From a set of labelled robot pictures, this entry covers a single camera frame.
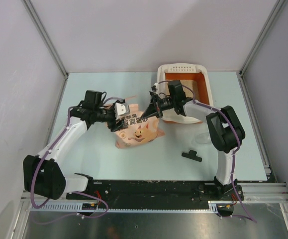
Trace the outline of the pink cat litter bag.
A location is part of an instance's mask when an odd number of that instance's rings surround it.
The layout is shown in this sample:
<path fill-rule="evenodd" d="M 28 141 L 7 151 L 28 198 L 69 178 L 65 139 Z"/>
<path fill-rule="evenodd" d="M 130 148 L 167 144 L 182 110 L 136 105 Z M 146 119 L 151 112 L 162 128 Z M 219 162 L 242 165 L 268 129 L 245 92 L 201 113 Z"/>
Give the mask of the pink cat litter bag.
<path fill-rule="evenodd" d="M 117 148 L 140 146 L 165 135 L 164 131 L 158 127 L 157 117 L 142 119 L 142 114 L 143 111 L 139 110 L 138 104 L 129 104 L 128 113 L 118 117 L 119 120 L 124 120 L 126 128 L 114 132 Z"/>

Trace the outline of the cream orange litter box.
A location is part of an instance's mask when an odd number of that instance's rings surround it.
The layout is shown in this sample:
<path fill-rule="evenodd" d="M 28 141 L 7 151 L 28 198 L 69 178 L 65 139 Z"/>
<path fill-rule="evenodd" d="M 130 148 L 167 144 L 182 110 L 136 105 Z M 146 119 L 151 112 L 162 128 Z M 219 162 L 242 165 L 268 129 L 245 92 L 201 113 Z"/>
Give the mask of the cream orange litter box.
<path fill-rule="evenodd" d="M 168 82 L 179 80 L 187 97 L 195 97 L 201 103 L 213 105 L 207 70 L 204 66 L 188 63 L 164 64 L 158 68 L 157 93 L 161 98 L 169 95 Z"/>

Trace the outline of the clear plastic scoop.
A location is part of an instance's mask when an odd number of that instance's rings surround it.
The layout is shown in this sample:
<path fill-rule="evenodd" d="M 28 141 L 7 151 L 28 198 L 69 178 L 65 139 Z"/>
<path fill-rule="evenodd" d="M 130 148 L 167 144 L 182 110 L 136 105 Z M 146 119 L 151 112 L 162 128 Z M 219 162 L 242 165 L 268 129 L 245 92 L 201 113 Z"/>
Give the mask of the clear plastic scoop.
<path fill-rule="evenodd" d="M 204 132 L 204 133 L 198 134 L 195 137 L 195 141 L 198 144 L 209 144 L 211 143 L 211 138 L 208 132 Z"/>

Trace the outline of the black bag sealing clip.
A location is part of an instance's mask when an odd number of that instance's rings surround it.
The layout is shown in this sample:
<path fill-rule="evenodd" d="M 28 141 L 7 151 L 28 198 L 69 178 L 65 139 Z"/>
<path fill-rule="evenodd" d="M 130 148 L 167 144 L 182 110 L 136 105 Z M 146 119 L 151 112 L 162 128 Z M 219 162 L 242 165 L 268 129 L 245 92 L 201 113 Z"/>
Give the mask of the black bag sealing clip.
<path fill-rule="evenodd" d="M 202 158 L 197 155 L 197 152 L 194 150 L 190 150 L 189 152 L 182 152 L 182 157 L 194 160 L 197 162 L 202 162 Z"/>

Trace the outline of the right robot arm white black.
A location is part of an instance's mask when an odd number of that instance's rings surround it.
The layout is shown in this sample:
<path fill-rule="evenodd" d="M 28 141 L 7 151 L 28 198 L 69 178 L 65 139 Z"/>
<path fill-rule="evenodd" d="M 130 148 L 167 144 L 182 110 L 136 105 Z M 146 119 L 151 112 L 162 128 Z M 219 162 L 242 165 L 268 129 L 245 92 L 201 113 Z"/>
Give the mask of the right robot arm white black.
<path fill-rule="evenodd" d="M 187 97 L 179 80 L 165 80 L 169 94 L 161 98 L 157 92 L 160 83 L 152 86 L 150 103 L 142 114 L 142 119 L 150 117 L 162 118 L 163 112 L 173 109 L 178 115 L 192 117 L 205 122 L 210 140 L 217 149 L 218 167 L 214 177 L 214 194 L 220 200 L 227 199 L 231 194 L 241 201 L 236 188 L 237 179 L 234 176 L 236 153 L 245 138 L 244 128 L 231 106 L 217 109 L 195 99 Z"/>

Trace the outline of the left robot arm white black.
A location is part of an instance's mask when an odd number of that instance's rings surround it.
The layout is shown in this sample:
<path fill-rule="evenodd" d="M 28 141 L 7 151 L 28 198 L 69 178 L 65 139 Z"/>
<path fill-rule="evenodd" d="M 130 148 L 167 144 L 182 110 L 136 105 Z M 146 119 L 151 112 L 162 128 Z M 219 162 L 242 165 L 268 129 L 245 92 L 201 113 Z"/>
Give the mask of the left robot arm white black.
<path fill-rule="evenodd" d="M 105 123 L 112 132 L 125 128 L 123 116 L 129 113 L 125 99 L 114 98 L 108 105 L 106 92 L 87 90 L 78 105 L 68 108 L 67 121 L 59 134 L 39 153 L 23 161 L 24 188 L 31 199 L 40 195 L 57 200 L 64 193 L 77 192 L 82 198 L 94 195 L 90 176 L 82 173 L 64 175 L 62 165 L 77 140 L 97 122 Z"/>

